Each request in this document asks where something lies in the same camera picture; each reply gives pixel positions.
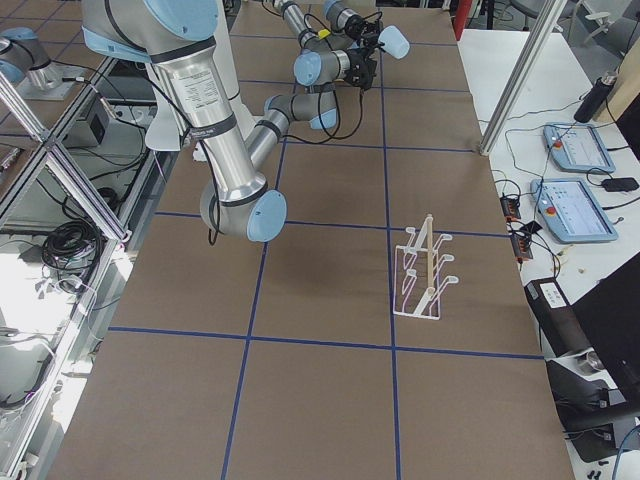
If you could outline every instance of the wire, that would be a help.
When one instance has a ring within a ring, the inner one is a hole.
[[[134,163],[136,163],[136,160],[133,160],[130,163],[118,163],[118,162],[114,162],[113,160],[110,160],[109,158],[105,157],[104,155],[99,154],[98,152],[94,152],[93,150],[90,150],[88,148],[85,147],[71,147],[68,148],[67,150],[82,150],[83,152],[87,152],[91,155],[93,155],[96,158],[99,158],[100,160],[104,160],[107,163],[110,163],[111,165],[115,165],[116,167],[128,167],[130,165],[133,165]]]
[[[9,240],[8,242],[4,242],[2,244],[0,244],[0,248],[6,246],[6,245],[10,245],[12,243],[26,243],[27,245],[31,245],[32,247],[39,247],[40,245],[38,245],[37,243],[31,243],[27,240]]]
[[[629,40],[627,40],[627,48],[625,48],[624,50],[625,56],[629,53],[629,49],[631,48],[631,41],[633,40],[633,35],[636,33],[638,24],[640,24],[640,17],[636,18],[636,24],[634,25],[633,30],[631,30],[631,35],[629,35]]]
[[[318,17],[316,17],[313,13],[305,13],[303,19],[304,19],[304,24],[308,29],[311,30],[311,25],[309,25],[309,22],[307,21],[307,18],[313,18],[316,22],[318,22],[322,26],[322,28],[324,30],[329,30],[329,31],[331,30],[329,27],[327,27],[325,25],[325,23],[322,20],[320,20]]]
[[[601,172],[601,173],[603,173],[603,174],[605,174],[605,175],[609,175],[609,178],[610,178],[611,180],[613,180],[613,176],[612,176],[609,172],[605,172],[603,169],[598,168],[598,167],[593,167],[593,168],[590,168],[589,170],[587,170],[587,171],[586,171],[586,174],[587,174],[587,182],[589,182],[591,185],[593,185],[593,186],[595,186],[595,187],[602,187],[602,182],[600,182],[600,183],[595,183],[595,182],[592,182],[592,181],[591,181],[591,179],[589,178],[589,175],[592,175],[595,171],[599,171],[599,172]]]
[[[261,4],[262,4],[262,8],[264,8],[267,12],[269,12],[271,15],[275,15],[276,17],[279,17],[280,14],[274,12],[273,10],[271,10],[270,8],[267,8],[267,6],[264,4],[265,0],[261,0]]]
[[[58,200],[49,190],[47,190],[47,188],[40,181],[40,179],[36,178],[36,182],[38,183],[38,185],[40,185],[40,188],[51,200],[53,200],[55,203],[60,205],[60,207],[62,207],[62,213],[64,214],[65,217],[71,220],[76,220],[78,218],[83,217],[83,215],[79,214],[78,212],[76,212],[75,210],[73,210],[72,208],[66,205],[66,198],[65,200]]]
[[[96,310],[102,310],[104,308],[109,308],[111,305],[115,305],[116,303],[118,303],[120,301],[121,297],[115,298],[113,300],[111,300],[109,303],[105,303],[104,305],[100,305],[99,307],[93,307],[93,311],[95,312]]]
[[[626,207],[627,205],[631,205],[632,203],[637,202],[638,200],[640,200],[640,197],[638,198],[634,198],[633,200],[630,200],[626,203],[621,203],[620,205],[612,205],[610,207],[602,207],[603,210],[615,210],[616,208],[622,208],[622,207]]]
[[[544,245],[542,243],[536,242],[533,239],[531,240],[531,243],[545,249],[551,254],[551,260],[553,262],[553,278],[557,280],[560,276],[560,271],[562,270],[562,262],[560,262],[560,257],[556,253],[554,253],[553,250],[551,250],[551,247],[544,239],[544,237],[542,237],[539,233],[534,233],[534,235],[538,237],[544,243]]]
[[[262,0],[262,6],[263,8],[265,8],[266,10],[268,10],[265,6],[264,6],[264,0]],[[123,63],[123,65],[130,70],[131,72],[133,72],[135,75],[137,75],[138,77],[142,78],[143,80],[145,80],[146,82],[148,82],[155,90],[156,92],[158,92],[166,101],[169,105],[171,105],[171,107],[174,109],[174,111],[180,116],[180,118],[182,118],[182,120],[185,122],[186,126],[188,129],[192,129],[193,128],[193,124],[191,123],[191,121],[189,120],[189,118],[185,115],[185,113],[180,109],[180,107],[178,107],[175,102],[150,78],[146,77],[145,75],[142,75],[142,73],[140,73],[138,70],[136,70],[135,68],[131,67],[130,65],[128,65],[127,63]],[[181,135],[180,138],[180,144],[183,143],[184,138],[187,136],[188,132],[184,132]],[[215,235],[213,235],[211,229],[209,229],[208,235],[207,235],[207,240],[209,242],[209,245],[213,246],[215,245],[217,239],[218,239],[218,234],[220,233],[220,194],[219,194],[219,190],[218,190],[218,179],[216,178],[216,173],[213,169],[213,164],[212,164],[212,160],[211,157],[209,156],[209,147],[207,146],[206,143],[204,143],[203,141],[198,141],[198,144],[202,147],[202,152],[204,153],[205,158],[207,159],[207,165],[209,166],[209,172],[211,173],[211,178],[212,178],[212,182],[213,182],[213,189],[214,189],[214,195],[215,195],[215,210],[217,212],[217,220],[215,218],[212,218],[212,221],[214,222],[214,229],[215,231]]]
[[[629,438],[631,438],[631,436],[636,432],[640,432],[640,425],[636,425],[631,430],[629,430],[629,433],[627,433],[622,439],[622,442],[620,443],[620,448],[618,449],[618,454],[616,455],[616,463],[613,466],[613,473],[611,474],[611,480],[616,480],[616,478],[618,477],[618,467],[620,467],[620,459],[622,458],[622,453],[624,452],[624,445],[625,443],[627,443],[627,440],[629,440]]]
[[[358,97],[358,106],[360,109],[359,115],[358,115],[358,122],[356,123],[356,126],[353,128],[353,130],[351,130],[351,132],[349,132],[347,135],[341,135],[338,136],[336,135],[338,133],[338,130],[340,129],[341,126],[341,114],[340,114],[340,104],[338,102],[338,97],[337,95],[335,96],[336,99],[336,110],[337,110],[337,116],[338,116],[338,124],[336,126],[336,129],[332,132],[329,132],[329,130],[327,129],[326,125],[324,124],[323,120],[322,120],[322,109],[321,109],[321,97],[323,95],[324,92],[324,87],[326,86],[323,85],[322,90],[320,91],[319,95],[318,95],[318,118],[320,119],[320,126],[322,127],[322,131],[327,135],[327,138],[320,140],[320,141],[313,141],[313,140],[307,140],[301,137],[298,137],[296,135],[292,135],[292,134],[287,134],[287,135],[283,135],[284,138],[293,138],[294,140],[298,140],[302,143],[306,143],[309,145],[323,145],[331,140],[346,140],[347,138],[352,137],[353,135],[356,134],[356,132],[360,129],[360,127],[362,126],[362,120],[364,117],[364,90],[360,89],[359,92],[359,97]]]

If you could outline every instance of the cable bundle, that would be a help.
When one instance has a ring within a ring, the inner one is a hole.
[[[100,232],[82,219],[63,223],[42,244],[42,262],[55,272],[59,287],[67,293],[78,292],[101,254]]]

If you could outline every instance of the black chair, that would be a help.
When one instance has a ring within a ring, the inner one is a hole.
[[[560,19],[571,19],[571,22],[573,23],[573,21],[575,21],[575,13],[578,11],[578,8],[580,8],[582,1],[583,0],[569,0],[560,14]],[[504,8],[500,15],[499,22],[502,21],[502,17],[504,16],[504,12],[507,8],[513,7],[524,15],[524,29],[529,30],[529,19],[538,18],[544,3],[545,0],[509,0],[509,4]]]

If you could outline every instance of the red object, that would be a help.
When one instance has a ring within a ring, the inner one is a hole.
[[[460,37],[462,37],[462,31],[467,24],[467,18],[469,17],[472,3],[473,0],[460,0],[460,3],[458,3],[456,19],[453,21],[453,31],[456,34],[456,40],[458,41],[460,41]]]

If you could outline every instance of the white table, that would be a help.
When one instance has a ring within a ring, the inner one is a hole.
[[[487,125],[485,121],[491,118],[498,103],[527,35],[524,32],[512,31],[465,30],[462,36],[459,43],[460,53],[483,130]],[[559,33],[554,33],[535,65],[511,116],[565,107],[577,101],[578,97],[590,88],[591,84],[587,76],[566,41]],[[507,122],[505,131],[512,128],[541,127],[547,122],[573,123],[573,114],[578,106],[579,103],[576,103],[560,112],[545,112],[510,120]],[[599,133],[608,148],[627,144],[615,125],[600,128]],[[509,140],[518,166],[536,173],[542,173],[545,170],[547,151],[542,139],[542,128],[532,132],[512,132],[509,134]],[[616,165],[616,171],[613,174],[615,177],[628,176],[640,180],[640,163],[631,150],[612,152],[611,157]],[[494,171],[496,180],[505,178],[506,175],[506,178],[515,181],[523,192],[531,191],[529,184],[537,177],[514,168],[504,133],[491,153],[490,160],[492,168],[501,171]],[[581,174],[561,172],[552,160],[549,160],[546,165],[544,176],[546,179],[584,177]],[[591,178],[598,181],[605,177],[593,175]],[[503,185],[497,185],[498,193],[502,192]],[[596,187],[592,190],[602,206],[617,205],[640,196],[640,190],[628,194],[607,193]],[[515,193],[515,188],[507,185],[506,192]],[[521,200],[520,210],[525,223],[533,219],[535,200],[536,198],[532,195],[525,196]],[[558,283],[571,303],[640,251],[640,202],[607,213],[612,220],[624,217],[624,220],[616,225],[620,238],[612,243],[567,246],[556,242],[546,231],[540,232],[554,252],[563,252],[562,270]],[[544,226],[539,216],[537,220]],[[533,254],[534,260],[525,262],[522,268],[523,285],[532,279],[550,277],[553,274],[550,254],[535,245]],[[572,360],[563,359],[561,362],[570,365]],[[599,374],[599,378],[603,375],[604,379],[613,385],[607,374]],[[580,460],[570,442],[567,443],[577,479],[586,478],[591,470],[602,470],[601,480],[611,478],[613,462],[607,466],[599,466],[597,462],[586,464]],[[639,471],[640,452],[627,453],[623,456],[618,480],[635,479]]]

